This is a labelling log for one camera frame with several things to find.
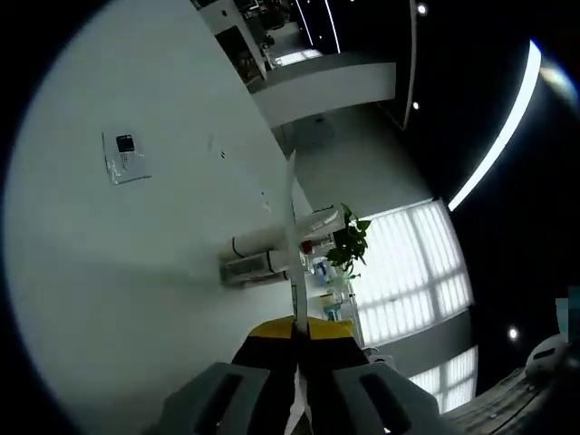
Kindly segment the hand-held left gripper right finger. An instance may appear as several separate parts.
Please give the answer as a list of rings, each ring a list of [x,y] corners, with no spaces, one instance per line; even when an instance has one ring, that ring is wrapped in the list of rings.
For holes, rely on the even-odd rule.
[[[385,362],[370,362],[349,327],[308,320],[300,369],[314,434],[441,434],[432,395]]]

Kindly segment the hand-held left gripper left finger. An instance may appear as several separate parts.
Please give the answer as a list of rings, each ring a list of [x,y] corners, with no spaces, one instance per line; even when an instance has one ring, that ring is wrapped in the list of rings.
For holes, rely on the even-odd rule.
[[[283,434],[295,401],[294,318],[264,322],[163,404],[158,434]]]

